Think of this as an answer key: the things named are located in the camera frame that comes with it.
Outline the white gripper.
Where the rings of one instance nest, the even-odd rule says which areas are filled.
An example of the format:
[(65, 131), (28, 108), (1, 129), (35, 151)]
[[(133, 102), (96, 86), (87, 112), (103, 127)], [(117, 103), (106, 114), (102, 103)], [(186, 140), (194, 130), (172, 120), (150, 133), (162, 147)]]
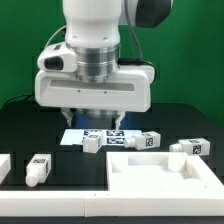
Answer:
[(35, 79), (35, 98), (41, 106), (59, 107), (69, 127), (70, 108), (118, 111), (115, 130), (126, 112), (145, 112), (151, 105), (152, 66), (121, 66), (102, 83), (79, 81), (73, 73), (40, 71)]

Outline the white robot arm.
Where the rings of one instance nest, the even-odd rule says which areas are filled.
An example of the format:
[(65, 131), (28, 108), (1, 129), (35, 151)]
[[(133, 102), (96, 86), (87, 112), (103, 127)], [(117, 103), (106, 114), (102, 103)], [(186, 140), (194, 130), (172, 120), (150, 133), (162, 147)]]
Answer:
[(119, 124), (127, 112), (150, 108), (155, 67), (119, 56), (118, 27), (154, 28), (173, 0), (62, 0), (65, 40), (46, 44), (37, 64), (35, 99), (58, 107), (68, 121), (73, 108), (111, 111)]

